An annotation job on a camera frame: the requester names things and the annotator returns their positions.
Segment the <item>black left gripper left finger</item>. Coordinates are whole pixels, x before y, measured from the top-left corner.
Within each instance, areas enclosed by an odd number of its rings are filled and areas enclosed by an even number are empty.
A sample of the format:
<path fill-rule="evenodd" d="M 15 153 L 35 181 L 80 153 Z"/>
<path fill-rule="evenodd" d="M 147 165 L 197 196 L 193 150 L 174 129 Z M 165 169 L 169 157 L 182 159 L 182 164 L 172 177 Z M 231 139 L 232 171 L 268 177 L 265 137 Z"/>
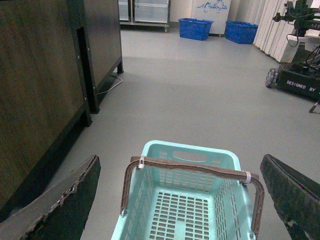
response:
<path fill-rule="evenodd" d="M 79 240 L 91 211 L 101 164 L 92 155 L 59 183 L 0 224 L 2 240 Z"/>

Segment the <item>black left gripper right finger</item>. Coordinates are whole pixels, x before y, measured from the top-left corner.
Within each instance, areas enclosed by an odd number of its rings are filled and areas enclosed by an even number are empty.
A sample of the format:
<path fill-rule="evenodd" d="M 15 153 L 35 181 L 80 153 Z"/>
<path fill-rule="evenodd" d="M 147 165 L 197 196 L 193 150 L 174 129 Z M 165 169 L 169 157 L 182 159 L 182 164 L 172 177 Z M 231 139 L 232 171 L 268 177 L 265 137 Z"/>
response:
<path fill-rule="evenodd" d="M 320 238 L 320 184 L 266 154 L 260 171 L 274 208 L 292 240 Z"/>

